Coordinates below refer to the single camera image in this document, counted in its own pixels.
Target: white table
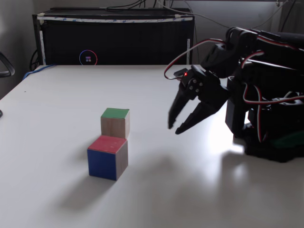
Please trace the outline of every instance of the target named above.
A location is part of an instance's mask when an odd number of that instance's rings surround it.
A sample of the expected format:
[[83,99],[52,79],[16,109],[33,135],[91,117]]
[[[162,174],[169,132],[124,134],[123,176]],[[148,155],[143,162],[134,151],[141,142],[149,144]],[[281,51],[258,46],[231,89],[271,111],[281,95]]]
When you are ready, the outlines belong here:
[[[225,125],[226,105],[175,135],[167,116],[178,82],[163,69],[56,66],[4,97],[0,227],[304,227],[304,160],[243,155]],[[129,167],[117,182],[88,176],[86,149],[107,107],[131,110]]]

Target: power cord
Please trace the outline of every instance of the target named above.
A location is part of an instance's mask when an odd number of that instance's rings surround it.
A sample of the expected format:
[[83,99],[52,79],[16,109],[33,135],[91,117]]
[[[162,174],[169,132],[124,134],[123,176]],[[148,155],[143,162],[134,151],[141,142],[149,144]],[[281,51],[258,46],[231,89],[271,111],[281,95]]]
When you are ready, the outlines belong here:
[[281,32],[283,32],[283,29],[284,29],[284,27],[285,27],[285,24],[286,24],[286,22],[287,22],[287,19],[289,18],[290,12],[291,12],[291,10],[293,9],[293,7],[294,7],[294,5],[295,5],[295,1],[296,1],[296,0],[293,1],[292,5],[291,5],[291,7],[290,7],[290,9],[289,9],[289,11],[288,11],[288,14],[287,14],[287,16],[286,16],[286,18],[285,18],[285,20],[284,20],[284,22],[283,22],[283,25],[282,25],[282,28],[281,28]]
[[30,59],[30,63],[29,63],[29,70],[30,70],[30,71],[33,71],[34,69],[36,69],[37,66],[38,66],[38,64],[39,64],[38,56],[37,56],[35,62],[33,62],[34,57],[35,57],[35,55],[37,54],[37,52],[38,52],[37,50],[34,51],[34,53],[33,53],[33,55],[32,55],[32,58]]
[[[142,3],[146,3],[147,0],[138,0],[132,4],[129,4],[129,5],[124,5],[124,6],[110,6],[110,7],[107,7],[105,10],[108,11],[108,12],[122,12],[122,11],[125,11],[125,10],[130,10],[138,5],[141,5]],[[126,8],[126,9],[119,9],[121,7],[126,7],[126,6],[131,6],[129,8]]]
[[[197,13],[189,13],[189,12],[183,12],[183,11],[179,11],[179,10],[176,10],[176,9],[171,9],[170,7],[167,7],[167,6],[165,6],[165,5],[163,5],[162,3],[161,3],[161,0],[156,0],[159,4],[160,4],[160,6],[163,6],[164,8],[166,8],[166,9],[168,9],[168,10],[172,10],[172,11],[174,11],[174,12],[178,12],[178,13],[185,13],[185,14],[192,14],[192,15],[196,15],[196,16],[200,16],[200,17],[202,17],[202,18],[205,18],[205,19],[207,19],[207,20],[210,20],[210,21],[212,21],[212,22],[214,22],[214,23],[216,23],[216,24],[218,24],[218,25],[220,25],[220,26],[222,26],[222,27],[225,27],[225,28],[230,28],[230,27],[232,27],[232,26],[226,26],[226,25],[223,25],[223,24],[221,24],[221,23],[219,23],[219,22],[217,22],[217,21],[215,21],[215,20],[213,20],[213,19],[211,19],[211,18],[208,18],[208,17],[206,17],[206,16],[204,16],[204,15],[201,15],[201,14],[197,14]],[[255,29],[255,28],[257,28],[257,27],[260,27],[260,26],[262,26],[262,25],[264,25],[265,23],[267,23],[287,2],[288,2],[289,0],[286,0],[274,13],[273,13],[273,15],[271,15],[266,21],[264,21],[262,24],[259,24],[258,26],[255,26],[255,27],[253,27],[253,29]]]

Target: wooden block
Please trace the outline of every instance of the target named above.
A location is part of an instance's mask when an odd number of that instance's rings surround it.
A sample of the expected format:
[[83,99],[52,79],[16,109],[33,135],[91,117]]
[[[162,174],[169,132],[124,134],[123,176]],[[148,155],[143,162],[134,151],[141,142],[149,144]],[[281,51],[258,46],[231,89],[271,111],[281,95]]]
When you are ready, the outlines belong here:
[[89,175],[118,180],[128,166],[128,141],[100,136],[87,149]]
[[130,110],[107,108],[101,116],[101,135],[127,139],[130,133]]

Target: circular led logo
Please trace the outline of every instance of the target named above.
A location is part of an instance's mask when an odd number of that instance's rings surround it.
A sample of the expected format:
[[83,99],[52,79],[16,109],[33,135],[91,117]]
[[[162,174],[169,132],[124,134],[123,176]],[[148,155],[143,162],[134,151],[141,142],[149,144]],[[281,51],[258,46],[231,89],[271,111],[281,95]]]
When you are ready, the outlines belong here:
[[79,61],[81,65],[96,65],[97,55],[91,50],[84,50],[80,53]]

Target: black computer case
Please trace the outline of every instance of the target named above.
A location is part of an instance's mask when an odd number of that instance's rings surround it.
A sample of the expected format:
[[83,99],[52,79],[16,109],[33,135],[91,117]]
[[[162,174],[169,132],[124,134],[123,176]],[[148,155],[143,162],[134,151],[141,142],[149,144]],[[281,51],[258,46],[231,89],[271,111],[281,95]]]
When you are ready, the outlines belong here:
[[193,45],[194,16],[167,9],[51,8],[33,21],[44,65],[165,65]]

